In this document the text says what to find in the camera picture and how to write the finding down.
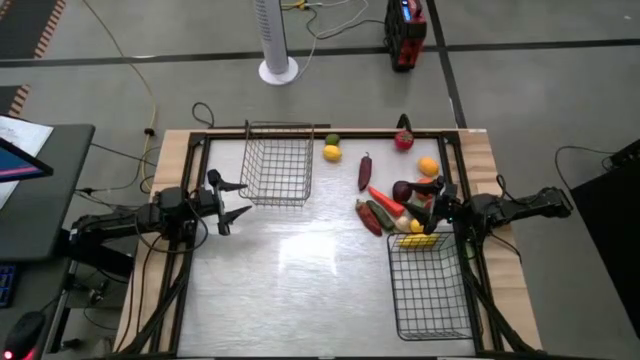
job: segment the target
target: black desk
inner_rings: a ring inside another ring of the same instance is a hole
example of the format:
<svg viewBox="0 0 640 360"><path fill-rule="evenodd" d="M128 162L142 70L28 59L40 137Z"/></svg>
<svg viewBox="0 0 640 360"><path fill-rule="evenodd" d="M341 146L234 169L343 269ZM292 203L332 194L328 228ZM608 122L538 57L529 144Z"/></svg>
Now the black desk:
<svg viewBox="0 0 640 360"><path fill-rule="evenodd" d="M62 291L71 260L49 257L56 247L94 131L92 125L55 126L38 155L54 169L54 175L21 182L0 210L0 261L24 259L27 251L32 252L33 259L40 260L19 265L13 305L0 309L2 345L7 332L25 312L40 310ZM42 355L55 309L55 305L47 309L47 324L38 341L36 358Z"/></svg>

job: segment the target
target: red power tool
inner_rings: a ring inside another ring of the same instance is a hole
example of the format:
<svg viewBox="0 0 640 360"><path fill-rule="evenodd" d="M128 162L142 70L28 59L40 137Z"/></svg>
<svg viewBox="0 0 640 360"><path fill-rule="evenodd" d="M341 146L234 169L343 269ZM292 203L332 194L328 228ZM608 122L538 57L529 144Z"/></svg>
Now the red power tool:
<svg viewBox="0 0 640 360"><path fill-rule="evenodd" d="M427 19L420 0L389 0L384 31L393 70L413 69L427 36Z"/></svg>

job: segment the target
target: cucumber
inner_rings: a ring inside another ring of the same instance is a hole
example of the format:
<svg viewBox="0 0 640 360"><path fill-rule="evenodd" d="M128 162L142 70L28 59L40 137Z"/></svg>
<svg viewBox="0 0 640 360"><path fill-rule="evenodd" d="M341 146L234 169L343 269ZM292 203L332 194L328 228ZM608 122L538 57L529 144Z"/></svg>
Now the cucumber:
<svg viewBox="0 0 640 360"><path fill-rule="evenodd" d="M373 212L373 215L376 216L376 219L378 219L378 222L380 223L383 229L385 229L386 231L393 230L393 228L395 227L395 224L393 223L389 215L387 215L387 212L384 211L382 206L378 205L373 200L367 200L367 206L369 206L369 208Z"/></svg>

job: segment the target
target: wire basket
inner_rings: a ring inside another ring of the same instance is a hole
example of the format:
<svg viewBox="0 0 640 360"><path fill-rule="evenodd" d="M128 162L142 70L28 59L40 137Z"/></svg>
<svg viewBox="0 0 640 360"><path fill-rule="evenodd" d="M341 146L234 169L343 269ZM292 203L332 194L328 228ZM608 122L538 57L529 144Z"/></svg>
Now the wire basket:
<svg viewBox="0 0 640 360"><path fill-rule="evenodd" d="M240 196L256 205L302 206L311 195L313 125L247 125Z"/></svg>
<svg viewBox="0 0 640 360"><path fill-rule="evenodd" d="M406 341L471 338L455 236L387 238L398 336Z"/></svg>

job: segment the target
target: monitor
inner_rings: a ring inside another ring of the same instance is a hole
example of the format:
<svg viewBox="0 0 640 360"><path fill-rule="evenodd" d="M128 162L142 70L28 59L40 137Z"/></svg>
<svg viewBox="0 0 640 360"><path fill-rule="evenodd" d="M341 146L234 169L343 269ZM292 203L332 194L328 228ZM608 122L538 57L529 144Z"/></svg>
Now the monitor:
<svg viewBox="0 0 640 360"><path fill-rule="evenodd" d="M53 175L53 169L0 138L0 183Z"/></svg>

